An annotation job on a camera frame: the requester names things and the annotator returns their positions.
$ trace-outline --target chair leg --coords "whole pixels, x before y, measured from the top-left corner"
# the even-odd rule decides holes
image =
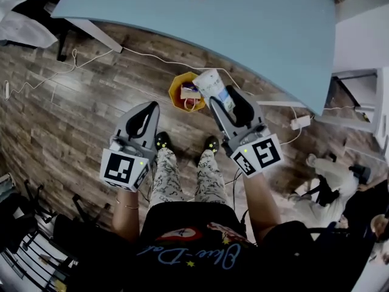
[[[27,241],[26,243],[23,243],[22,247],[25,251],[27,251],[29,249],[29,246],[31,245],[31,243],[34,241],[35,237],[38,235],[38,231],[34,232],[34,234],[32,235],[32,237],[30,238],[29,241]]]
[[[85,211],[82,209],[82,207],[78,204],[78,200],[80,200],[80,196],[75,194],[72,198],[73,200],[73,203],[75,205],[75,207],[77,208],[77,211],[78,213],[80,214],[80,217],[81,219],[85,222],[85,223],[90,223],[91,222],[91,219],[89,218],[89,216],[85,213]]]
[[[92,223],[97,224],[97,222],[98,222],[98,220],[100,219],[100,217],[101,217],[103,211],[109,210],[110,207],[111,207],[111,206],[109,205],[109,203],[106,203],[105,206],[104,206],[104,208],[101,209],[100,212],[96,215],[96,217],[92,220]]]
[[[60,40],[58,43],[58,53],[57,53],[57,61],[65,61],[66,55],[62,55],[63,46],[65,44],[66,36],[67,36],[68,30],[61,32],[60,34]]]
[[[24,181],[24,187],[26,188],[26,191],[27,191],[27,194],[29,196],[29,199],[30,199],[31,202],[34,202],[34,197],[32,196],[31,190],[29,188],[29,184],[30,183],[29,183],[28,179]]]

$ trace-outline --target patterned pants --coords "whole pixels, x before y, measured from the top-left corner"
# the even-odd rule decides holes
[[[200,158],[197,171],[198,185],[195,202],[213,202],[228,204],[224,191],[223,176],[218,169],[211,150],[205,150]],[[150,207],[163,202],[185,201],[181,190],[177,159],[167,148],[158,151],[157,172],[154,177],[154,189],[150,198]]]

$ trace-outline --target light blue table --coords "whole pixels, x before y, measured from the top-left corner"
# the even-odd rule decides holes
[[[323,111],[334,0],[61,0],[52,16],[120,23],[194,44]]]

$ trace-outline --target black sneaker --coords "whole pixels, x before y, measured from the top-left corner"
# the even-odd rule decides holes
[[[219,140],[216,136],[210,136],[208,137],[206,140],[205,140],[205,143],[204,143],[204,150],[206,149],[209,149],[213,152],[213,154],[217,154],[218,151],[219,151]]]
[[[210,136],[210,137],[208,137],[205,140],[204,149],[202,151],[204,152],[206,149],[211,150],[214,155],[218,153],[218,151],[219,151],[219,140],[216,138],[216,136]],[[201,155],[195,157],[194,158],[194,163],[196,165],[199,165],[200,159],[201,159]]]
[[[154,144],[157,150],[160,150],[162,148],[169,148],[171,151],[173,151],[173,146],[171,146],[169,134],[166,132],[158,133],[156,135],[156,138],[154,139]]]

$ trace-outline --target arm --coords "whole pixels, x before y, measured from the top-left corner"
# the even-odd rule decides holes
[[[117,201],[112,218],[112,231],[122,238],[134,243],[139,238],[139,204],[138,193],[124,189],[117,191]]]
[[[252,178],[244,176],[243,183],[254,237],[257,243],[261,243],[273,227],[281,224],[280,211],[263,174]]]
[[[369,190],[369,189],[371,189],[373,187],[376,187],[379,183],[385,181],[387,178],[388,178],[388,173],[385,172],[383,175],[381,175],[378,178],[374,179],[369,184],[367,184],[367,185],[363,185],[363,184],[359,185],[358,186],[358,190],[361,191],[361,192],[365,192],[366,190]]]

